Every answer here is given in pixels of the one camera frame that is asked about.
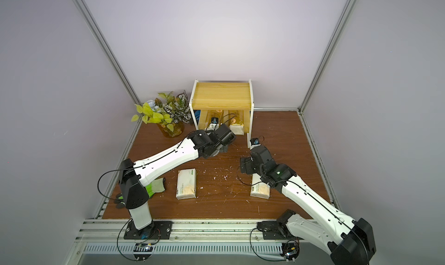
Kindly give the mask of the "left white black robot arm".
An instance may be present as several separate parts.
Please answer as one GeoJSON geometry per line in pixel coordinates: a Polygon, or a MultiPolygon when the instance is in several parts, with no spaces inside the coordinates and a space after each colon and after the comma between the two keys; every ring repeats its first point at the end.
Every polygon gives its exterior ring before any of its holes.
{"type": "Polygon", "coordinates": [[[179,143],[151,157],[135,162],[129,158],[122,161],[113,172],[119,173],[119,188],[134,228],[150,232],[154,228],[146,190],[149,184],[189,161],[218,155],[235,140],[236,135],[223,124],[211,132],[192,131],[179,143]]]}

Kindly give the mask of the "white tissue pack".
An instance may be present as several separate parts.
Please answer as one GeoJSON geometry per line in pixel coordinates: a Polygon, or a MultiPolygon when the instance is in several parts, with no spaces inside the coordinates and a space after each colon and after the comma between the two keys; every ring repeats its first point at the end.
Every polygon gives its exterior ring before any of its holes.
{"type": "Polygon", "coordinates": [[[195,199],[197,192],[197,171],[195,168],[180,170],[177,176],[176,199],[195,199]]]}
{"type": "Polygon", "coordinates": [[[270,198],[270,187],[261,181],[258,174],[252,175],[250,196],[265,200],[270,198]]]}

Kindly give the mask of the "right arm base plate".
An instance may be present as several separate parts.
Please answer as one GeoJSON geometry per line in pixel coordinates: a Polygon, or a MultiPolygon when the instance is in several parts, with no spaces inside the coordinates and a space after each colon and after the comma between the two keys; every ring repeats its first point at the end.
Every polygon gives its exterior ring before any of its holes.
{"type": "Polygon", "coordinates": [[[257,223],[257,230],[260,231],[265,240],[296,240],[297,237],[287,228],[285,222],[261,221],[257,223]]]}

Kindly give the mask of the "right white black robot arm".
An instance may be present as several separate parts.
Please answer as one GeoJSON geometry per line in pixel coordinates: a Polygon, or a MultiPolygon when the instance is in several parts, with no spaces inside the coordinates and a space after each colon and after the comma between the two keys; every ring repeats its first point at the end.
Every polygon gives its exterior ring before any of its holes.
{"type": "Polygon", "coordinates": [[[275,221],[257,223],[265,239],[301,238],[326,252],[336,265],[368,265],[376,253],[373,228],[360,218],[341,212],[312,190],[286,164],[278,164],[263,145],[240,159],[241,173],[258,175],[260,181],[299,205],[310,217],[304,219],[288,209],[275,221]]]}

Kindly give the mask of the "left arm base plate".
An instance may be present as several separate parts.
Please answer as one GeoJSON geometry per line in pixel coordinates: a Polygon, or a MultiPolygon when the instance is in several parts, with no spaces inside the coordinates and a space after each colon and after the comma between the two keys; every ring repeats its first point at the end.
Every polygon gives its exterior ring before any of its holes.
{"type": "Polygon", "coordinates": [[[153,221],[148,226],[138,230],[131,220],[129,224],[124,227],[125,240],[168,240],[172,232],[172,221],[153,221]]]}

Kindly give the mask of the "gold tissue pack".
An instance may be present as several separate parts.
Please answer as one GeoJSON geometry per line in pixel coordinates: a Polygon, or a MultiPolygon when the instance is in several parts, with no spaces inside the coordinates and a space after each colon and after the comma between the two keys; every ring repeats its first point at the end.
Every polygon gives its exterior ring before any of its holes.
{"type": "Polygon", "coordinates": [[[229,111],[229,129],[235,135],[244,135],[245,124],[244,124],[244,114],[242,110],[231,110],[229,111]]]}
{"type": "Polygon", "coordinates": [[[209,130],[208,129],[208,125],[210,123],[211,117],[218,117],[219,118],[219,125],[220,125],[221,118],[223,117],[223,111],[222,110],[209,110],[207,112],[206,123],[205,123],[205,130],[209,130]]]}

